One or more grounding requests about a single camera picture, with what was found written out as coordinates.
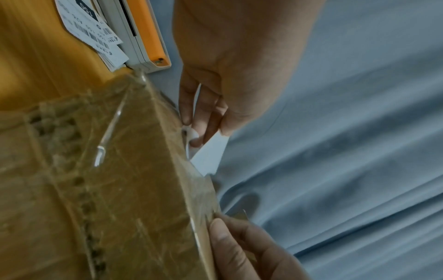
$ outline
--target white tag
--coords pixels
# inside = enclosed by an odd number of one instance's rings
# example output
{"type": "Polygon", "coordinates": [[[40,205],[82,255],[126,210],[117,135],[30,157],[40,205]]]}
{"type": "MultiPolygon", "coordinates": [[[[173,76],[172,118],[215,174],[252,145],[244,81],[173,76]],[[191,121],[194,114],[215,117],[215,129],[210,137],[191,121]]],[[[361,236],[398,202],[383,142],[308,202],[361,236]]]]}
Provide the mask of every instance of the white tag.
{"type": "Polygon", "coordinates": [[[113,67],[119,67],[129,60],[128,56],[117,46],[108,45],[98,38],[95,26],[72,6],[68,0],[55,0],[57,10],[66,29],[81,41],[104,54],[113,67]]]}
{"type": "Polygon", "coordinates": [[[223,136],[217,131],[205,145],[200,148],[194,148],[189,142],[198,138],[198,133],[190,126],[184,126],[186,131],[186,156],[192,165],[200,172],[202,176],[215,174],[222,160],[229,137],[223,136]]]}
{"type": "Polygon", "coordinates": [[[103,39],[109,44],[121,44],[123,41],[112,31],[106,22],[87,4],[82,0],[70,0],[72,5],[82,13],[91,25],[96,27],[96,30],[103,35],[103,39]]]}

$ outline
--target label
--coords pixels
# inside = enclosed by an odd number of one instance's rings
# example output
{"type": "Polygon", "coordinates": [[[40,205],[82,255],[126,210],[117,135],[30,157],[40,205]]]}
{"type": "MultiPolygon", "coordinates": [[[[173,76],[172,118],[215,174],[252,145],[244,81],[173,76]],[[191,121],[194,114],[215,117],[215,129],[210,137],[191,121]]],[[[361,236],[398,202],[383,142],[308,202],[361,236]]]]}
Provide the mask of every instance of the label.
{"type": "Polygon", "coordinates": [[[106,57],[105,64],[107,66],[111,64],[113,68],[119,68],[129,60],[128,56],[117,45],[106,43],[95,26],[91,25],[89,19],[79,13],[70,1],[55,0],[55,4],[69,33],[102,53],[106,57]]]}
{"type": "Polygon", "coordinates": [[[123,41],[112,31],[105,21],[82,0],[72,2],[73,6],[82,13],[92,25],[95,25],[98,31],[103,34],[103,39],[109,44],[121,44],[123,41]]]}

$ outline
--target torn tape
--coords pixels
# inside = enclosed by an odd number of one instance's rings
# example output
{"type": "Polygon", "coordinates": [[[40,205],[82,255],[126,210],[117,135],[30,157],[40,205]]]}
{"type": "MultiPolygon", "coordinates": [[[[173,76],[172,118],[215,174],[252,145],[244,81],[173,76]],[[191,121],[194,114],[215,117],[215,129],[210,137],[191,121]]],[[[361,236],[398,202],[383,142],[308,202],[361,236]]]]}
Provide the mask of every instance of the torn tape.
{"type": "Polygon", "coordinates": [[[215,174],[229,137],[223,136],[219,130],[205,145],[194,148],[189,145],[189,142],[198,138],[198,133],[190,126],[184,126],[183,130],[186,132],[186,157],[188,160],[202,176],[215,174]]]}

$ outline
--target hand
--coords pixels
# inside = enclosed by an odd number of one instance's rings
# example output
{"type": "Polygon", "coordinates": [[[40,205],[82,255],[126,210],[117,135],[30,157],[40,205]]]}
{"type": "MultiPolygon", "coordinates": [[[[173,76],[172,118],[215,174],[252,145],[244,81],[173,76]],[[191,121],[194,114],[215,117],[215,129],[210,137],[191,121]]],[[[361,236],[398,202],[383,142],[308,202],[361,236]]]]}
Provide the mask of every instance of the hand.
{"type": "Polygon", "coordinates": [[[176,0],[179,109],[200,146],[263,114],[286,86],[325,0],[176,0]],[[201,84],[195,114],[194,97],[201,84]]]}
{"type": "Polygon", "coordinates": [[[217,214],[210,240],[222,280],[309,280],[297,259],[258,226],[217,214]],[[257,259],[254,265],[244,250],[257,259]]]}

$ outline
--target orange wooden surface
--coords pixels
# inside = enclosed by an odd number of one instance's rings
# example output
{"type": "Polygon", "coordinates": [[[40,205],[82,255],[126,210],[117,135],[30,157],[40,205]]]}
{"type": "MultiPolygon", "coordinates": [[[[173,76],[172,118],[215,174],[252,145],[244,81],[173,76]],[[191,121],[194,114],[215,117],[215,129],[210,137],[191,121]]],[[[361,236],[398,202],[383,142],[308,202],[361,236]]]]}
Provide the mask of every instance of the orange wooden surface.
{"type": "Polygon", "coordinates": [[[115,75],[64,28],[54,0],[0,0],[0,110],[85,91],[115,75]]]}

